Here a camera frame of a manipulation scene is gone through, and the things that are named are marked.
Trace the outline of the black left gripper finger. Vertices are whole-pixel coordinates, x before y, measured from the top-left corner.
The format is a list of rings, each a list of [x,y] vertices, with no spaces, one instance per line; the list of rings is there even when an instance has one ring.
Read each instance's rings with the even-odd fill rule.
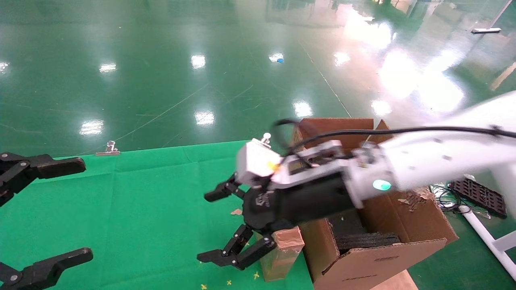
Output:
[[[85,162],[79,157],[55,160],[48,154],[27,157],[4,152],[0,156],[0,205],[7,204],[36,179],[82,172],[85,172]]]
[[[92,261],[94,255],[90,248],[81,248],[35,262],[23,270],[0,263],[2,290],[44,290],[57,284],[62,273],[83,263]]]

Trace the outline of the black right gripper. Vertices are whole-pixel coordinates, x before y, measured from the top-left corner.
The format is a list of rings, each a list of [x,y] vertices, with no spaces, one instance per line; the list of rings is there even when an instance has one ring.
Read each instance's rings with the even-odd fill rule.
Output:
[[[294,228],[313,220],[327,218],[354,209],[350,195],[339,174],[311,180],[290,188],[263,191],[240,189],[237,173],[217,184],[213,191],[204,194],[208,202],[235,195],[243,199],[243,221],[225,248],[197,255],[202,263],[219,267],[233,266],[239,270],[251,266],[276,249],[271,235],[264,235],[254,244],[247,243],[255,231],[279,231]]]

